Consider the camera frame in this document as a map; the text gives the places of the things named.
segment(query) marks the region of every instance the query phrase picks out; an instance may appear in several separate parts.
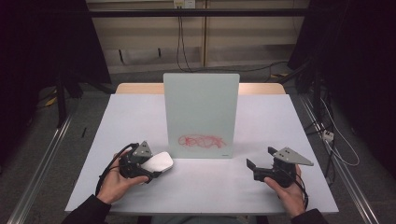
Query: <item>table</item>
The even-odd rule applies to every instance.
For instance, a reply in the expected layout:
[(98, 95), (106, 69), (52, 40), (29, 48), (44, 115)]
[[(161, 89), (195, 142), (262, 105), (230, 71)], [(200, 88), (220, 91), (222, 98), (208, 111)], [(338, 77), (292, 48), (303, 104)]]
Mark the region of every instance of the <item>table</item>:
[[(129, 92), (125, 88), (128, 85), (134, 86), (122, 84), (118, 94), (110, 98), (65, 208), (67, 212), (94, 192), (97, 176), (112, 155), (124, 146), (148, 140), (154, 154), (167, 149), (163, 95), (121, 94)], [(157, 90), (161, 85), (152, 84)], [(250, 159), (260, 167), (271, 168), (273, 158), (267, 153), (267, 147), (291, 147), (311, 160), (315, 164), (313, 167), (301, 166), (310, 196), (308, 209), (316, 207), (323, 213), (338, 212), (289, 96), (284, 93), (252, 95), (254, 90), (264, 90), (265, 86), (276, 88), (276, 85), (240, 84), (242, 94), (238, 97), (232, 159), (175, 159), (171, 170), (147, 185), (133, 187), (113, 204), (110, 213), (153, 216), (284, 213), (276, 194), (262, 182), (254, 181), (252, 172), (246, 167), (246, 159)]]

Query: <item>gray carpet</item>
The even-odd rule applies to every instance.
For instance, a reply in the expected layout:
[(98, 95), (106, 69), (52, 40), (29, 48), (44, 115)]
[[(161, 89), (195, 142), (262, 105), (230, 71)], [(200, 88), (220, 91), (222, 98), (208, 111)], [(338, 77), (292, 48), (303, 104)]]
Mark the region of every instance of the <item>gray carpet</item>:
[[(288, 72), (288, 70), (278, 66), (273, 68), (272, 74), (284, 72)], [(239, 73), (242, 82), (263, 82), (268, 78), (269, 71)], [(121, 82), (162, 82), (162, 74), (163, 71), (113, 75), (114, 83), (112, 87), (116, 87)], [(65, 217), (64, 208), (78, 179), (80, 169), (91, 147), (109, 99), (108, 95), (95, 91), (89, 86), (82, 85), (82, 87), (85, 91), (81, 99), (67, 99), (69, 104), (78, 103), (77, 112), (40, 191), (36, 195), (25, 223), (60, 223)], [(292, 81), (285, 85), (285, 90), (294, 103), (302, 125), (304, 127), (308, 126), (311, 121), (300, 101), (300, 96), (295, 93)], [(332, 104), (332, 109), (338, 129), (357, 150), (361, 158), (359, 166), (349, 167), (350, 172), (356, 178), (363, 193), (374, 208), (380, 223), (392, 223), (393, 220), (396, 220), (396, 214), (393, 213), (393, 208), (396, 207), (395, 179), (372, 157), (364, 141), (351, 131), (349, 123), (337, 108), (336, 103)], [(56, 105), (37, 109), (28, 132), (21, 138), (21, 143), (16, 148), (14, 155), (4, 164), (3, 173), (0, 175), (0, 223), (7, 223), (55, 133), (56, 124)], [(348, 145), (338, 134), (335, 139), (336, 146), (345, 160), (354, 161), (354, 155)], [(328, 159), (327, 152), (317, 134), (309, 134), (308, 140), (324, 172)], [(336, 174), (331, 191), (340, 209), (338, 214), (327, 215), (327, 219), (331, 223), (364, 223), (339, 174)], [(269, 219), (270, 223), (274, 224), (289, 223), (286, 216), (272, 216)], [(136, 222), (135, 217), (110, 216), (107, 220), (116, 224), (133, 224)]]

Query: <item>left hand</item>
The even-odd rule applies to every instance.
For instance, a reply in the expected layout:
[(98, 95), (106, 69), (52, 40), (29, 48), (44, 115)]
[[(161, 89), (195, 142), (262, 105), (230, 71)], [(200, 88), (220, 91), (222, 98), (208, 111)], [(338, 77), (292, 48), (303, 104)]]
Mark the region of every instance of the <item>left hand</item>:
[(115, 160), (111, 167), (115, 167), (108, 172), (102, 187), (96, 196), (100, 201), (112, 204), (118, 201), (125, 192), (132, 186), (145, 183), (149, 178), (145, 175), (134, 178), (125, 178), (120, 174), (119, 160)]

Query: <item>right hand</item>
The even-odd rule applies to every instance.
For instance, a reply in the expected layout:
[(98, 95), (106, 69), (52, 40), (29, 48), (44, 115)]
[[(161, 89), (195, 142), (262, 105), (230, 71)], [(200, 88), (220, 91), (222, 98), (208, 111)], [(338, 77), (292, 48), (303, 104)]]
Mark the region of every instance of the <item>right hand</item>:
[[(296, 165), (296, 172), (297, 175), (301, 176), (301, 170), (298, 165)], [(300, 177), (297, 176), (296, 178), (297, 182), (301, 184)], [(295, 183), (284, 189), (270, 177), (265, 177), (264, 182), (277, 193), (277, 196), (282, 201), (283, 207), (286, 209), (290, 218), (297, 217), (305, 212), (304, 195)]]

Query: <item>white cable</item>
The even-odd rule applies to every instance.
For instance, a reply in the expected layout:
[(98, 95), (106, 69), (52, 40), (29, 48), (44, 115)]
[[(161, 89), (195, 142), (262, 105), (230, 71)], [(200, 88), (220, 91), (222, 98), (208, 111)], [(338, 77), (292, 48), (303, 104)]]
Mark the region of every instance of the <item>white cable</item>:
[(358, 153), (356, 153), (356, 151), (355, 151), (355, 149), (353, 148), (353, 146), (352, 145), (350, 145), (349, 144), (349, 142), (345, 139), (345, 137), (341, 134), (341, 132), (338, 130), (338, 128), (337, 128), (337, 126), (335, 125), (335, 122), (334, 122), (334, 120), (332, 119), (332, 115), (331, 115), (331, 113), (330, 113), (330, 111), (329, 111), (329, 108), (327, 108), (327, 106), (326, 106), (326, 103), (323, 101), (323, 99), (322, 98), (320, 98), (320, 100), (321, 100), (321, 102), (324, 104), (324, 107), (326, 107), (326, 110), (327, 110), (327, 112), (329, 113), (329, 118), (330, 118), (330, 120), (332, 121), (332, 125), (334, 125), (334, 128), (335, 128), (335, 130), (341, 135), (341, 137), (346, 141), (346, 143), (349, 145), (349, 147), (352, 149), (352, 151), (353, 151), (353, 153), (355, 154), (355, 156), (356, 156), (356, 159), (358, 160), (356, 163), (349, 163), (349, 162), (347, 162), (347, 161), (345, 161), (342, 157), (341, 157), (341, 155), (340, 154), (338, 154), (337, 152), (335, 152), (334, 150), (332, 150), (332, 148), (330, 147), (330, 150), (334, 153), (334, 155), (338, 158), (338, 159), (340, 159), (340, 161), (342, 161), (343, 163), (345, 163), (345, 164), (347, 164), (347, 165), (350, 165), (350, 166), (357, 166), (357, 165), (359, 165), (359, 163), (361, 163), (361, 160), (359, 159), (359, 156), (358, 156)]

